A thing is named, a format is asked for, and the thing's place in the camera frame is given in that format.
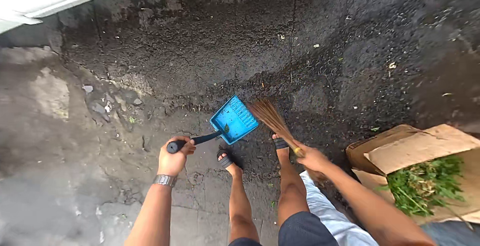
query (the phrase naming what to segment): blue dustpan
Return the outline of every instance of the blue dustpan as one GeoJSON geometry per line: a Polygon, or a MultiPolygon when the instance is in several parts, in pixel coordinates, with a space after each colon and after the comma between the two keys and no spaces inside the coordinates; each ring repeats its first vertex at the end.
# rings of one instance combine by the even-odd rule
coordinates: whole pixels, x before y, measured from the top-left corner
{"type": "MultiPolygon", "coordinates": [[[[258,127],[258,122],[247,107],[237,96],[231,97],[210,119],[210,124],[216,130],[215,133],[192,138],[195,145],[222,136],[229,145],[240,140],[243,136],[258,127]]],[[[185,141],[171,141],[166,146],[169,153],[177,153],[181,150],[185,141]]]]}
{"type": "Polygon", "coordinates": [[[210,119],[216,131],[222,132],[222,138],[229,145],[258,127],[258,122],[247,107],[235,95],[231,97],[210,119]]]}

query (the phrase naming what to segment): black dustpan handle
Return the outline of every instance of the black dustpan handle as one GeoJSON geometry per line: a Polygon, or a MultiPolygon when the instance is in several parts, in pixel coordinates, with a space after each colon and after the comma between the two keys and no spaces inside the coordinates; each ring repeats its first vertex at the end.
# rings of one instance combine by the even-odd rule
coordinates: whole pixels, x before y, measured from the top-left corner
{"type": "MultiPolygon", "coordinates": [[[[192,140],[195,141],[195,145],[198,145],[198,144],[209,141],[209,140],[211,140],[211,139],[213,139],[217,136],[220,136],[220,135],[222,135],[222,132],[218,131],[218,132],[214,132],[212,134],[192,138],[192,140]]],[[[166,147],[167,147],[166,150],[170,154],[174,154],[174,153],[177,153],[178,151],[180,151],[182,149],[183,145],[185,145],[185,144],[186,144],[186,142],[184,140],[171,141],[168,145],[166,145],[166,147]]]]}

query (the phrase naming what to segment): leaf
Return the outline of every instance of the leaf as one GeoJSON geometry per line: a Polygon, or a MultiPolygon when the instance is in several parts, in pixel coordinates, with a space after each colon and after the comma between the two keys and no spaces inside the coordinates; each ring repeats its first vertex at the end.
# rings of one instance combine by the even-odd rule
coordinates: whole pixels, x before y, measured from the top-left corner
{"type": "Polygon", "coordinates": [[[459,194],[462,158],[456,155],[436,158],[399,169],[387,176],[388,185],[375,190],[391,190],[395,206],[406,215],[433,215],[434,206],[448,207],[445,199],[464,202],[459,194]]]}
{"type": "Polygon", "coordinates": [[[388,187],[388,185],[382,185],[382,186],[375,187],[374,190],[375,191],[389,191],[390,187],[388,187]]]}

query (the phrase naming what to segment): black sandal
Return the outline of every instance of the black sandal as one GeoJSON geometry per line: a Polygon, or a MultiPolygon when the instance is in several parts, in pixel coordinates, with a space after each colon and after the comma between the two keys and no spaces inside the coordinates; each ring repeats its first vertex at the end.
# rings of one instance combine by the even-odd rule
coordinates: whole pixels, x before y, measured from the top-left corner
{"type": "Polygon", "coordinates": [[[230,158],[230,154],[226,149],[220,149],[216,153],[216,160],[222,165],[223,168],[227,168],[228,166],[232,165],[233,160],[230,158]],[[219,157],[223,154],[226,153],[226,156],[223,157],[221,160],[219,160],[219,157]]]}
{"type": "Polygon", "coordinates": [[[273,145],[275,146],[275,150],[286,148],[289,146],[282,137],[275,138],[275,139],[272,138],[272,141],[273,141],[273,145]]]}

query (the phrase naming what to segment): straw broom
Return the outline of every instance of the straw broom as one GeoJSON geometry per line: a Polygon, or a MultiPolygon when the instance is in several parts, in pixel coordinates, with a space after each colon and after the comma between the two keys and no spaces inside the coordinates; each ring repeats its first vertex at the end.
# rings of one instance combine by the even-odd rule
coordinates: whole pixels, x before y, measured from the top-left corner
{"type": "MultiPolygon", "coordinates": [[[[247,107],[256,118],[264,122],[270,129],[280,135],[280,137],[282,137],[285,142],[293,149],[293,152],[295,152],[297,157],[305,156],[302,149],[293,142],[294,138],[287,126],[285,125],[285,121],[279,115],[276,108],[269,100],[258,100],[255,101],[253,104],[247,104],[247,107]]],[[[313,171],[306,166],[304,166],[304,168],[305,170],[307,170],[309,176],[314,181],[320,182],[326,180],[327,178],[321,172],[313,171]]]]}

